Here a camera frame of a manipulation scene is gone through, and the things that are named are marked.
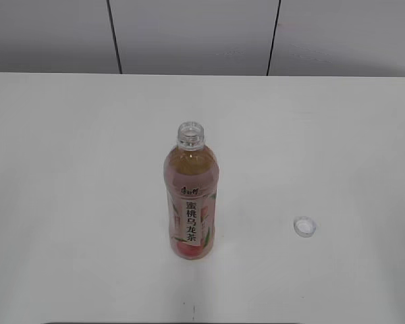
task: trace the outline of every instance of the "bottle cap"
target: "bottle cap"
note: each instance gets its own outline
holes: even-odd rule
[[[294,229],[302,238],[309,238],[317,229],[317,224],[309,217],[301,216],[294,220]]]

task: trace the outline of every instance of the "white table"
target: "white table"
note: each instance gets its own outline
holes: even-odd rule
[[[162,176],[189,119],[221,167],[199,261]],[[0,74],[0,324],[49,321],[405,323],[405,79]]]

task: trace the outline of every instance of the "peach oolong tea bottle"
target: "peach oolong tea bottle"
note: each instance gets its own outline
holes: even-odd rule
[[[182,258],[202,258],[213,246],[219,167],[205,145],[200,124],[188,121],[180,125],[177,146],[165,159],[163,175],[171,247]]]

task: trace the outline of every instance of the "bottle opening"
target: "bottle opening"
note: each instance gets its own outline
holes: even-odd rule
[[[195,121],[187,121],[178,128],[177,145],[186,151],[204,147],[204,128]]]

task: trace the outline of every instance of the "iced tea bottle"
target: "iced tea bottle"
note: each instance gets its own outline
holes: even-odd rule
[[[199,259],[213,246],[219,167],[205,145],[204,129],[188,121],[163,166],[169,209],[169,239],[185,259]]]

